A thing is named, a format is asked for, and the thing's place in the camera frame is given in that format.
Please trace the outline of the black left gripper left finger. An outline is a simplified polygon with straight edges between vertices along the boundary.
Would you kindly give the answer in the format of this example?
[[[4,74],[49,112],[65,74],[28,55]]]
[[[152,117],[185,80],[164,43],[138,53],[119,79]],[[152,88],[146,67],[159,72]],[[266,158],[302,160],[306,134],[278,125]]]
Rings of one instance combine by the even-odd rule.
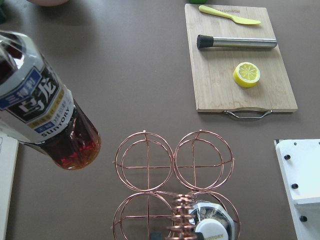
[[[151,232],[149,239],[150,240],[162,240],[162,233],[161,232]]]

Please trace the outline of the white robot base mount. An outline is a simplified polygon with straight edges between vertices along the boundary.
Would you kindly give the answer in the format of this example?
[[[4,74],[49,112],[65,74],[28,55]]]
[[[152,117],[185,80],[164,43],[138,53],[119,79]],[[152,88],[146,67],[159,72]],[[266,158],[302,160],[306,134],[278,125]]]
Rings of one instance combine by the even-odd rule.
[[[298,240],[320,238],[320,140],[276,139],[275,151]]]

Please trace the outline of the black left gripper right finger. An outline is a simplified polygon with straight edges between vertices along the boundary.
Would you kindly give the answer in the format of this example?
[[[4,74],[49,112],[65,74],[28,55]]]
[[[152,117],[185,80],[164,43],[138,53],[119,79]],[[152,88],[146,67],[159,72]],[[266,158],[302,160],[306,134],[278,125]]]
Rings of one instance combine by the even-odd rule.
[[[201,232],[195,232],[194,234],[196,235],[197,240],[204,240],[204,236]]]

